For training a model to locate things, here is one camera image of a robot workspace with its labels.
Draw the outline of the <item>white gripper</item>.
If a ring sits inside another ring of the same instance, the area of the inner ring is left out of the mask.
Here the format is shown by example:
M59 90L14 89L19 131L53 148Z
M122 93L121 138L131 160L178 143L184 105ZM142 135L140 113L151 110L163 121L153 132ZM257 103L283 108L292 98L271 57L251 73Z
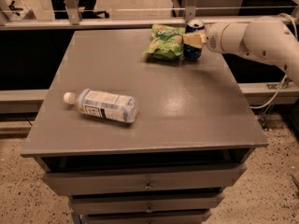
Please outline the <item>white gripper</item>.
M206 44L210 51L221 54L249 54L249 49L244 43L247 27L247 23L218 22L209 25L206 32L185 34L183 42L198 49Z

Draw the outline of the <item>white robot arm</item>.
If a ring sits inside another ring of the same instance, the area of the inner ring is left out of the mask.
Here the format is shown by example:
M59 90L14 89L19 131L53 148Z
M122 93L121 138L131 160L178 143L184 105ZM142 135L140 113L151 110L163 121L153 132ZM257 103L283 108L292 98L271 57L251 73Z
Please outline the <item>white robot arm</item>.
M199 49L206 45L212 52L274 65L299 85L299 41L276 18L262 16L249 23L214 23L204 32L185 34L183 43Z

